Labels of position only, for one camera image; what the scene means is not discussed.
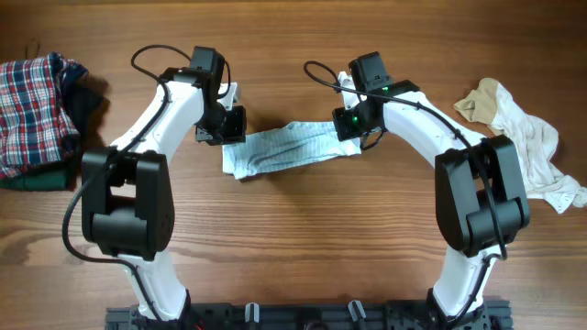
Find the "wooden floor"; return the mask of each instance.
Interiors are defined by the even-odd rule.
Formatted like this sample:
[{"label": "wooden floor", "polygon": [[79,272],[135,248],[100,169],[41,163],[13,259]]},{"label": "wooden floor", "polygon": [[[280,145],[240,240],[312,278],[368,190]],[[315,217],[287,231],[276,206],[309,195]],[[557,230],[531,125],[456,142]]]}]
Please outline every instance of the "wooden floor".
[{"label": "wooden floor", "polygon": [[[249,133],[329,120],[341,97],[307,78],[303,63],[322,61],[338,72],[378,50],[391,75],[420,85],[461,123],[453,103],[481,78],[499,80],[559,131],[555,165],[587,185],[583,2],[24,3],[0,6],[1,62],[22,58],[37,38],[41,54],[59,51],[106,79],[106,144],[153,97],[153,81],[129,65],[144,45],[219,50],[242,86]],[[155,72],[186,64],[165,50],[138,61]],[[198,145],[191,134],[171,165],[170,247],[195,302],[424,299],[437,279],[446,243],[434,213],[434,172],[400,138],[388,135],[359,157],[250,181],[235,181],[221,165],[221,149]],[[106,307],[135,302],[119,267],[82,264],[65,251],[61,218],[71,198],[0,191],[0,328],[100,329]],[[486,295],[512,302],[516,329],[584,329],[587,210],[557,215],[544,201],[530,206],[530,226],[495,267]],[[75,245],[98,255],[81,238],[79,219],[78,209]]]}]

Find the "black mounting base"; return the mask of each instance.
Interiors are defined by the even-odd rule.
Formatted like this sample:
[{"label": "black mounting base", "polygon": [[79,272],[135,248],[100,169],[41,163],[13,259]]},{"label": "black mounting base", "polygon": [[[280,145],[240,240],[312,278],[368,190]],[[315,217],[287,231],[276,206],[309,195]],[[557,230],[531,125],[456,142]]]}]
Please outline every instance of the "black mounting base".
[{"label": "black mounting base", "polygon": [[[108,309],[105,330],[431,330],[440,329],[425,301],[363,304],[364,323],[353,322],[346,304],[260,306],[259,322],[245,321],[245,306],[229,303],[194,303],[193,324],[145,323],[137,306]],[[512,330],[509,302],[486,301],[481,316],[459,330]]]}]

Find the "wooden surface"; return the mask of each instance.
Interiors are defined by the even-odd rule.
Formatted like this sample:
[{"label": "wooden surface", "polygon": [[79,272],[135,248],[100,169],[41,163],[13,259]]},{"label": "wooden surface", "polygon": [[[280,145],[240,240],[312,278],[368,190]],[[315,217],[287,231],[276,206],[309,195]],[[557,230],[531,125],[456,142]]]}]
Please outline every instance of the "wooden surface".
[{"label": "wooden surface", "polygon": [[[307,78],[303,63],[322,61],[338,72],[378,50],[391,75],[420,85],[461,123],[453,103],[481,78],[496,78],[559,131],[556,166],[587,185],[583,2],[25,3],[0,6],[1,62],[22,58],[37,38],[41,54],[57,50],[106,79],[106,144],[152,99],[153,81],[129,65],[144,45],[217,48],[242,86],[249,133],[329,120],[342,100]],[[184,65],[165,50],[139,62],[155,72]],[[170,247],[195,302],[424,299],[437,279],[446,243],[434,213],[433,171],[400,138],[388,135],[360,157],[244,182],[223,174],[221,164],[220,148],[198,145],[190,134],[171,165]],[[135,302],[120,268],[82,265],[65,251],[61,217],[71,198],[0,191],[0,328],[100,329],[106,307]],[[517,329],[585,328],[587,210],[557,215],[544,201],[530,206],[530,226],[494,269],[486,295],[512,302]],[[98,255],[82,240],[79,217],[78,208],[74,242]]]}]

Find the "folded cloth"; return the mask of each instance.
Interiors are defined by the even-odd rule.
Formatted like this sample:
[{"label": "folded cloth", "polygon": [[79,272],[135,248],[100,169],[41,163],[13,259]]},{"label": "folded cloth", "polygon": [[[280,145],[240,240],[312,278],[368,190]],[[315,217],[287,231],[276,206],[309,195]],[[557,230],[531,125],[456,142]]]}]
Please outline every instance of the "folded cloth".
[{"label": "folded cloth", "polygon": [[247,135],[245,143],[223,146],[222,171],[239,180],[356,154],[360,154],[359,140],[338,141],[332,122],[292,122],[284,128]]},{"label": "folded cloth", "polygon": [[550,162],[559,132],[546,121],[527,115],[495,79],[483,78],[477,90],[454,106],[467,120],[487,124],[493,133],[503,132],[514,141],[528,198],[544,199],[559,214],[570,204],[587,204],[587,189]]},{"label": "folded cloth", "polygon": [[0,65],[0,180],[75,153],[79,133],[61,98],[86,73],[55,52]]}]

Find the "striped cloth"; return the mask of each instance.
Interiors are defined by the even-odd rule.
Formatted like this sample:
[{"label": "striped cloth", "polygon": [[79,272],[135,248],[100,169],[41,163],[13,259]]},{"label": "striped cloth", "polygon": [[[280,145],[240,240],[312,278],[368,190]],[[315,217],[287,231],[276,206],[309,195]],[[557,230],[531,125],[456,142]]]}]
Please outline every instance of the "striped cloth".
[{"label": "striped cloth", "polygon": [[75,152],[79,133],[61,97],[86,72],[55,52],[0,66],[0,180]]}]

